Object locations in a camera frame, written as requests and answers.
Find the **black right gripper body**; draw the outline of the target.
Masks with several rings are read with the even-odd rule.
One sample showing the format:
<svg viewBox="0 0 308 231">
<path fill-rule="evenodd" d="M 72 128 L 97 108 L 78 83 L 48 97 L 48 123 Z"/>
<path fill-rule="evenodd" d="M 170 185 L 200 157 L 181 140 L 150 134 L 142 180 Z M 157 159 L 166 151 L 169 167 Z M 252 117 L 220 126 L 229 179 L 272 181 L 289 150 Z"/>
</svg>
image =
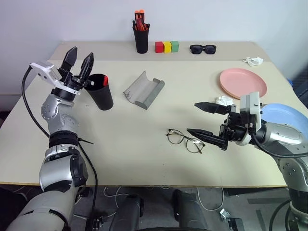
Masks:
<svg viewBox="0 0 308 231">
<path fill-rule="evenodd" d="M 240 113 L 236 112 L 236 105 L 222 106 L 222 114 L 228 115 L 220 125 L 219 136 L 228 141 L 241 141 L 247 132 Z"/>
</svg>

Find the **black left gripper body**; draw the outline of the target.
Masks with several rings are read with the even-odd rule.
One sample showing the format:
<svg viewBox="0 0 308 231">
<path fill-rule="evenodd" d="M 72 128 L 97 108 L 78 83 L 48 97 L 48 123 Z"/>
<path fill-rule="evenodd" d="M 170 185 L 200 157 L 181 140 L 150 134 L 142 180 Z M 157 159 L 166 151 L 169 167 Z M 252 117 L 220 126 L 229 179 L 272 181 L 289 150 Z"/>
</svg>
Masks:
<svg viewBox="0 0 308 231">
<path fill-rule="evenodd" d="M 80 91 L 84 87 L 93 85 L 93 81 L 88 80 L 88 77 L 81 79 L 80 76 L 74 76 L 71 72 L 62 68 L 58 68 L 58 72 L 61 75 L 60 81 L 64 84 L 64 86 L 69 87 L 75 91 Z"/>
</svg>

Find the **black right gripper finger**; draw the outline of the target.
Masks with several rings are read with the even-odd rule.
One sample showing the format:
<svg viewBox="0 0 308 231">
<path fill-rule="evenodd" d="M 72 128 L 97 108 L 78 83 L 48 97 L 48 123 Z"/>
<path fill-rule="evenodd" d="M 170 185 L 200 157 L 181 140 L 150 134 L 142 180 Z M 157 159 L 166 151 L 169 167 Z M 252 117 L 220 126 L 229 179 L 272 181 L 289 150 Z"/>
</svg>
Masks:
<svg viewBox="0 0 308 231">
<path fill-rule="evenodd" d="M 214 135 L 212 132 L 202 130 L 202 129 L 192 129 L 187 128 L 186 129 L 191 135 L 194 137 L 200 139 L 201 141 L 210 143 L 212 145 L 218 146 L 222 150 L 227 150 L 228 148 L 228 139 L 224 137 L 220 137 L 217 135 Z"/>
<path fill-rule="evenodd" d="M 217 103 L 200 102 L 200 103 L 195 103 L 194 106 L 201 109 L 202 111 L 212 114 L 225 115 L 231 112 L 231 105 L 224 106 Z"/>
</svg>

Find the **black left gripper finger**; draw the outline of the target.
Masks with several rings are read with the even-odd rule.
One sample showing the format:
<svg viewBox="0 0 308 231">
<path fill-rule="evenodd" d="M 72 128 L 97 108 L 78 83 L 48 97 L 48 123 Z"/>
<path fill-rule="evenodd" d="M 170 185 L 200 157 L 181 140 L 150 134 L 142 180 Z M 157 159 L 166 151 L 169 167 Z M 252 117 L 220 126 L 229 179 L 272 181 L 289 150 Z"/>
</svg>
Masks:
<svg viewBox="0 0 308 231">
<path fill-rule="evenodd" d="M 84 60 L 81 65 L 79 78 L 89 78 L 94 64 L 94 54 L 91 52 Z"/>
<path fill-rule="evenodd" d="M 74 46 L 66 53 L 61 65 L 61 69 L 70 72 L 76 60 L 77 60 L 77 47 Z"/>
</svg>

